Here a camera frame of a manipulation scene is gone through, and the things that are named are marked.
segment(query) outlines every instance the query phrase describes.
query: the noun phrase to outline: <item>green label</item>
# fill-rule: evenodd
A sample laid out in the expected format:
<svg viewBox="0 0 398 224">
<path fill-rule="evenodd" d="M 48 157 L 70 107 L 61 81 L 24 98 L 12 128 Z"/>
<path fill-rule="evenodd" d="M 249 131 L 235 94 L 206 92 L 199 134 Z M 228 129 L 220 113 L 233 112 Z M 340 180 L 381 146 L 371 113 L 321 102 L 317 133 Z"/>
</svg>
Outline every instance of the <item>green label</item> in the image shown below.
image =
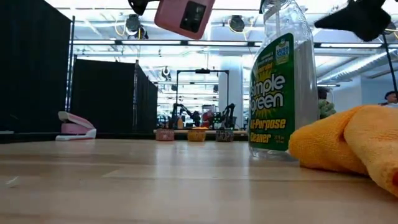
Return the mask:
<svg viewBox="0 0 398 224">
<path fill-rule="evenodd" d="M 294 38 L 285 34 L 262 50 L 251 70 L 250 146 L 286 151 L 294 116 Z"/>
</svg>

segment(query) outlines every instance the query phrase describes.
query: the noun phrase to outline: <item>white column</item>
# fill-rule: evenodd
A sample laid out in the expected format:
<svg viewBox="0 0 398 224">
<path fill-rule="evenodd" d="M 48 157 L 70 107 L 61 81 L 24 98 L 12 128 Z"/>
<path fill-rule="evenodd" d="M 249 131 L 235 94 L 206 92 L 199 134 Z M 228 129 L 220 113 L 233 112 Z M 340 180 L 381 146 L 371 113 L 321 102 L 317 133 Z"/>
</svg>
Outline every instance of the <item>white column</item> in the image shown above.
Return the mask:
<svg viewBox="0 0 398 224">
<path fill-rule="evenodd" d="M 242 57 L 222 57 L 221 70 L 229 70 L 229 104 L 235 104 L 235 128 L 243 128 L 243 67 Z M 218 74 L 218 109 L 227 106 L 227 75 Z"/>
</svg>

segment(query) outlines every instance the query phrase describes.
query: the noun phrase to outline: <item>pink stapler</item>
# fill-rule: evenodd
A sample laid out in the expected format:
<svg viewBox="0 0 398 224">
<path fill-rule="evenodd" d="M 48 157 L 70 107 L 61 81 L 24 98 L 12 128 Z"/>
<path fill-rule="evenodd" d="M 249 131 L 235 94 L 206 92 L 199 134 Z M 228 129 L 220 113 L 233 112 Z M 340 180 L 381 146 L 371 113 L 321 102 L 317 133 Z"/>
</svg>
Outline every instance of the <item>pink stapler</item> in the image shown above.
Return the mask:
<svg viewBox="0 0 398 224">
<path fill-rule="evenodd" d="M 58 117 L 64 123 L 61 125 L 62 134 L 55 138 L 57 141 L 86 140 L 95 139 L 97 130 L 86 119 L 73 115 L 71 113 L 60 111 Z"/>
</svg>

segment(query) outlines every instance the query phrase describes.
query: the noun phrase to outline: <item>person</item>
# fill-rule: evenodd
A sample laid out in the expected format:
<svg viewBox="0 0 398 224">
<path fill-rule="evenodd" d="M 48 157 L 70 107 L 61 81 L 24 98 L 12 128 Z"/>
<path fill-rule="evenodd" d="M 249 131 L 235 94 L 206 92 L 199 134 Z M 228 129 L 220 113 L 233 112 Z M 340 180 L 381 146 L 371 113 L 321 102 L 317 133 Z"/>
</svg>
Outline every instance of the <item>person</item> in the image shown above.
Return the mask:
<svg viewBox="0 0 398 224">
<path fill-rule="evenodd" d="M 320 119 L 327 118 L 336 113 L 335 104 L 330 103 L 328 98 L 329 90 L 325 87 L 318 87 L 318 107 L 320 111 Z"/>
<path fill-rule="evenodd" d="M 395 91 L 389 91 L 386 93 L 384 96 L 384 99 L 387 100 L 385 103 L 381 103 L 381 106 L 388 106 L 391 108 L 398 108 L 398 101 L 397 101 L 397 95 Z"/>
</svg>

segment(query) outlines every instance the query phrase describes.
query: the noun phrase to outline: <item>pink basket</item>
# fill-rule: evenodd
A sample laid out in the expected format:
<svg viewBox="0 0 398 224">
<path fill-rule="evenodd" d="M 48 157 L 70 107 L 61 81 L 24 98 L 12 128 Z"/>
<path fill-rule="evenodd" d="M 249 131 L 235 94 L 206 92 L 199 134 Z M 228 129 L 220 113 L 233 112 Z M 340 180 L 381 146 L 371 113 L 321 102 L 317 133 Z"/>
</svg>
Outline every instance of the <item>pink basket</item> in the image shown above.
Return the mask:
<svg viewBox="0 0 398 224">
<path fill-rule="evenodd" d="M 174 130 L 157 129 L 156 141 L 174 141 Z"/>
</svg>

